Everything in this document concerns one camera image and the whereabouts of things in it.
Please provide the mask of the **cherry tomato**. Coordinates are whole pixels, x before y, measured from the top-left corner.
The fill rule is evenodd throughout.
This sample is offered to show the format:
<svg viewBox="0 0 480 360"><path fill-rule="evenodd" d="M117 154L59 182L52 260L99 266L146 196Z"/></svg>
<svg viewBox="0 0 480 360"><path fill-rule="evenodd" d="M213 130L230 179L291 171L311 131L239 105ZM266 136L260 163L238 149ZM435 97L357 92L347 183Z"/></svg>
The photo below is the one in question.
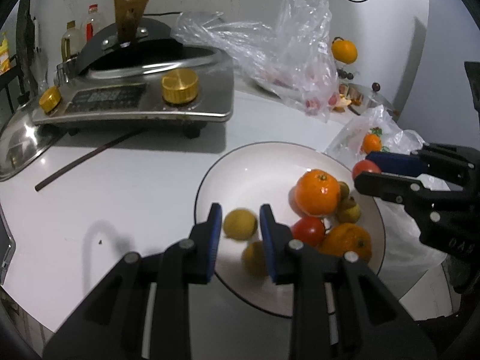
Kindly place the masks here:
<svg viewBox="0 0 480 360"><path fill-rule="evenodd" d="M316 217L304 217L290 228L293 238L313 248L318 247L326 236L323 221Z"/></svg>
<svg viewBox="0 0 480 360"><path fill-rule="evenodd" d="M382 170L373 161L368 160L368 159L364 159L364 160L359 161L352 168L352 179L354 180L355 178L357 178L358 175L361 174L362 172L381 173Z"/></svg>

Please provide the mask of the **mandarin orange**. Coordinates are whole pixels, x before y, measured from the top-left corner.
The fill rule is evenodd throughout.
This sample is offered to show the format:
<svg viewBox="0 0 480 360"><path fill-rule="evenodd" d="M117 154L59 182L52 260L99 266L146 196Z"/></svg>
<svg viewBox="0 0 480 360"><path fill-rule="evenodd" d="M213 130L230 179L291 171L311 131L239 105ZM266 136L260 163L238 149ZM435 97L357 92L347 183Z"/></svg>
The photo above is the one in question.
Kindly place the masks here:
<svg viewBox="0 0 480 360"><path fill-rule="evenodd" d="M381 151L382 147L383 144L379 135L369 133L364 136L361 148L366 155L370 154L371 152Z"/></svg>
<svg viewBox="0 0 480 360"><path fill-rule="evenodd" d="M328 216L335 213L341 200L341 188L336 178L320 169L305 172L297 181L294 200L309 216Z"/></svg>
<svg viewBox="0 0 480 360"><path fill-rule="evenodd" d="M317 250L322 254L336 257L342 257L346 252L352 251L364 263L369 263L373 256L371 236L354 223L342 223L332 228Z"/></svg>

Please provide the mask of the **yellow small fruit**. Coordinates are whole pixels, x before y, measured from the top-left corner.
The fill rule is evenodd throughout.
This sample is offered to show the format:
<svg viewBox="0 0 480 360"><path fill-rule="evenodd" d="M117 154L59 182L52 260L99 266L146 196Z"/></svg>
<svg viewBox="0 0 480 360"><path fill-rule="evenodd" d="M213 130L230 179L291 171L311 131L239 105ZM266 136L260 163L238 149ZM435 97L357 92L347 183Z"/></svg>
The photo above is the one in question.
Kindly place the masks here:
<svg viewBox="0 0 480 360"><path fill-rule="evenodd" d="M250 275L254 277L266 277L269 275L262 241L250 243L245 250L243 250L241 261Z"/></svg>
<svg viewBox="0 0 480 360"><path fill-rule="evenodd" d="M347 183L345 183L344 181L339 181L338 182L338 185L339 185L339 188L340 188L340 197L341 197L341 200L345 200L347 198L349 198L350 196L350 188L348 186Z"/></svg>
<svg viewBox="0 0 480 360"><path fill-rule="evenodd" d="M256 233L257 227L256 216L246 209L230 211L223 222L225 236L236 241L250 239Z"/></svg>
<svg viewBox="0 0 480 360"><path fill-rule="evenodd" d="M338 204L336 218L341 224L356 224L360 217L360 205L356 202L354 197L347 197Z"/></svg>

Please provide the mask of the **printed plastic bag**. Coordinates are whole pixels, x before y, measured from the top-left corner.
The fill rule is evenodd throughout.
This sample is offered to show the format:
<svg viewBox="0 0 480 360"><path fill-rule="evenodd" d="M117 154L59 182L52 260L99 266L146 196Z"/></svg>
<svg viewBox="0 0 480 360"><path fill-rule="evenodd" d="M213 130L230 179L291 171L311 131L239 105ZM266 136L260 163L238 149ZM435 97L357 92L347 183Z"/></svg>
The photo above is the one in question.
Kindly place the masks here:
<svg viewBox="0 0 480 360"><path fill-rule="evenodd" d="M333 139L325 153L343 164L350 171L368 150L378 149L408 155L418 150L424 139L413 130L402 130L384 106L370 108L361 116L351 119Z"/></svg>

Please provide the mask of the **small steel saucepan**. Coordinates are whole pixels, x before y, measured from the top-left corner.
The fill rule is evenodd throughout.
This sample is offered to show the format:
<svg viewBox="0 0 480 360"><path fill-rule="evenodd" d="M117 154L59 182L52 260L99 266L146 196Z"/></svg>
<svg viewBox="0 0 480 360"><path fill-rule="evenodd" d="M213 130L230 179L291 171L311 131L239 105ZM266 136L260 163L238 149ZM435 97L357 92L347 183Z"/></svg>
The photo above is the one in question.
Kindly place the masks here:
<svg viewBox="0 0 480 360"><path fill-rule="evenodd" d="M383 106L390 116L396 116L398 112L393 105L380 94L381 86L377 82L373 82L371 86L364 86L349 83L347 98L351 103L347 106L350 111L360 116L369 108Z"/></svg>

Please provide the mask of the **smartphone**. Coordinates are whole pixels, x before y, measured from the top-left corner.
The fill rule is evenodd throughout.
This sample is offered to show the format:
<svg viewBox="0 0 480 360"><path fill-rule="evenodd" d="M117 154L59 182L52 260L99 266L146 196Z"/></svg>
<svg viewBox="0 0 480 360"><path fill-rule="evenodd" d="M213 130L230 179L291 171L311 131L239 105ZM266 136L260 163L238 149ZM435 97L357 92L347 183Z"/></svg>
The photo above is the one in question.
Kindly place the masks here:
<svg viewBox="0 0 480 360"><path fill-rule="evenodd" d="M7 225L7 220L2 208L0 208L0 214L0 282L1 284L4 284L11 260L16 251L16 242Z"/></svg>

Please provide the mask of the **white round plate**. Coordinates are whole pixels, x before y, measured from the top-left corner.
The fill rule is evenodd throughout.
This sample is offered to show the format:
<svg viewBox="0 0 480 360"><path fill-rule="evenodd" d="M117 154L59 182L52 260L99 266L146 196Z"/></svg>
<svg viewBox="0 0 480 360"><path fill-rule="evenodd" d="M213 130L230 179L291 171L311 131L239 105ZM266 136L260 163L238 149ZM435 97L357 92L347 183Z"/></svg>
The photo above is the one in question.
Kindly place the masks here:
<svg viewBox="0 0 480 360"><path fill-rule="evenodd" d="M205 174L194 205L194 219L203 222L213 203L227 215L235 209L258 214L269 204L277 222L293 225L302 213L295 206L293 188L311 169L328 172L353 184L346 166L306 146L288 142L260 142L230 151ZM254 277L242 264L247 242L220 237L215 273L235 296L260 311L289 319L293 312L293 288L276 286L269 278Z"/></svg>

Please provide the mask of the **large orange on box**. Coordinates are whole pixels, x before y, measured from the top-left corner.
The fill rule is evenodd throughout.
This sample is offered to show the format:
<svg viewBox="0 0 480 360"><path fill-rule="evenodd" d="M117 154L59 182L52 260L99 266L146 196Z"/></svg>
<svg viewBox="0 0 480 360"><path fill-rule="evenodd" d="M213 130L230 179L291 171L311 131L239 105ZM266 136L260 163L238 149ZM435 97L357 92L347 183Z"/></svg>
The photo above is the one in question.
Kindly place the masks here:
<svg viewBox="0 0 480 360"><path fill-rule="evenodd" d="M358 58L356 45L352 41L341 37L336 37L333 40L331 51L334 58L341 63L352 64Z"/></svg>

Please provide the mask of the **clear plastic bag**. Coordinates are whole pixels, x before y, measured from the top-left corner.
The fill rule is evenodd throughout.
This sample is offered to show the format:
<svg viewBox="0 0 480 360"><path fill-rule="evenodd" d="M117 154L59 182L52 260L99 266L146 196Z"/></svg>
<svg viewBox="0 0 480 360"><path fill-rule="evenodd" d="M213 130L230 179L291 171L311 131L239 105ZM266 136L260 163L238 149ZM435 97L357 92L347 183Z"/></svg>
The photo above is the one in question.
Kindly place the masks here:
<svg viewBox="0 0 480 360"><path fill-rule="evenodd" d="M273 26L221 17L185 11L172 36L185 45L223 50L246 77L286 106L329 119L338 99L338 73L330 50L328 0L282 0Z"/></svg>

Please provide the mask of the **steel wok lid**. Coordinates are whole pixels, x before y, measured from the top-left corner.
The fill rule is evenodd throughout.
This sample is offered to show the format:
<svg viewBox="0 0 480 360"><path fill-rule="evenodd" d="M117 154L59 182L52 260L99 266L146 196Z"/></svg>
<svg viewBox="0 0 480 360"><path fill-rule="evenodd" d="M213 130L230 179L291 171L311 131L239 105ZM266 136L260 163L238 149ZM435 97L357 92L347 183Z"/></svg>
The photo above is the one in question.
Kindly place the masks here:
<svg viewBox="0 0 480 360"><path fill-rule="evenodd" d="M19 106L1 128L1 181L22 172L64 135L58 127L35 125L35 109L33 100Z"/></svg>

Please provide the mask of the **induction cooker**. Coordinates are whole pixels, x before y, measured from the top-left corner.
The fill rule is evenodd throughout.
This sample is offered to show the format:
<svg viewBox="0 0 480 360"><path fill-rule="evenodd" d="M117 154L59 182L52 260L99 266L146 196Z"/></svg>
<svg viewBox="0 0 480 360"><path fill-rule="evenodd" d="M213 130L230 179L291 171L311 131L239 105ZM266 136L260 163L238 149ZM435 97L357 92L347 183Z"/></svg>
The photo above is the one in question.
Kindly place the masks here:
<svg viewBox="0 0 480 360"><path fill-rule="evenodd" d="M187 46L186 57L137 67L90 70L59 87L58 106L45 113L36 106L37 126L58 128L153 128L180 125L203 128L224 123L233 114L233 60L224 51ZM175 104L167 99L162 79L186 69L198 77L193 99Z"/></svg>

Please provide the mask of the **black wok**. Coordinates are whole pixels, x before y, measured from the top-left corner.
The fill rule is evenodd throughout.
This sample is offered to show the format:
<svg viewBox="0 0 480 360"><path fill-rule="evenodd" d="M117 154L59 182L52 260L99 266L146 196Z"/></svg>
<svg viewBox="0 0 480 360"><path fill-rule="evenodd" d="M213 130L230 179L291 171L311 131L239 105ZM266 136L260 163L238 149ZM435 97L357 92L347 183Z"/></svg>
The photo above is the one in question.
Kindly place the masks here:
<svg viewBox="0 0 480 360"><path fill-rule="evenodd" d="M145 18L149 0L114 0L115 22L88 41L76 58L76 74L135 68L211 56L214 49L186 46L171 36L171 28Z"/></svg>

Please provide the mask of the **oil bottle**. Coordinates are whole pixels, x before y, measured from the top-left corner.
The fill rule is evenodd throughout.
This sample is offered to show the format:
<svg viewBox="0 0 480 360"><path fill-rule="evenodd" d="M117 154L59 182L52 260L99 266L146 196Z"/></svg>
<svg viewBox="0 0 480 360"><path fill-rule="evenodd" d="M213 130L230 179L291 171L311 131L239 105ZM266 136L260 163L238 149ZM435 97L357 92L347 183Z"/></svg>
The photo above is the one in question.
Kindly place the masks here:
<svg viewBox="0 0 480 360"><path fill-rule="evenodd" d="M82 32L74 20L67 22L67 31L61 38L62 60L66 62L80 54L85 45Z"/></svg>

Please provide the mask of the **yellow detergent bottle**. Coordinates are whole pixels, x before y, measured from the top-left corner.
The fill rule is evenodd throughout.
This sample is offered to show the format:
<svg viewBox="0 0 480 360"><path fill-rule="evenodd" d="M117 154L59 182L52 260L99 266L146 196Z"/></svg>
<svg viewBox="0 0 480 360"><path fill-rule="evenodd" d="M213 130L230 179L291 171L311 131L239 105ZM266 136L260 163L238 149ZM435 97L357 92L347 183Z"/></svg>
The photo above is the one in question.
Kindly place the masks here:
<svg viewBox="0 0 480 360"><path fill-rule="evenodd" d="M2 34L1 44L0 44L0 74L4 74L11 68L10 62L10 52L9 52L9 42L7 39L7 34Z"/></svg>

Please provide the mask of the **black umbrella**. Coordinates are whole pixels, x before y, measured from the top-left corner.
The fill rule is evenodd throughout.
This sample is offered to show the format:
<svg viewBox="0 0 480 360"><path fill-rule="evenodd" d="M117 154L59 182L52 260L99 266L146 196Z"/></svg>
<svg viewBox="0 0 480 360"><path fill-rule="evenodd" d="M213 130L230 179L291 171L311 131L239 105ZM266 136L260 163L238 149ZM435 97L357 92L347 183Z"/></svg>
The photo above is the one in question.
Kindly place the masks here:
<svg viewBox="0 0 480 360"><path fill-rule="evenodd" d="M32 71L35 48L35 26L30 14L30 0L19 0L16 19L16 54L24 88L30 95L38 94L38 83Z"/></svg>

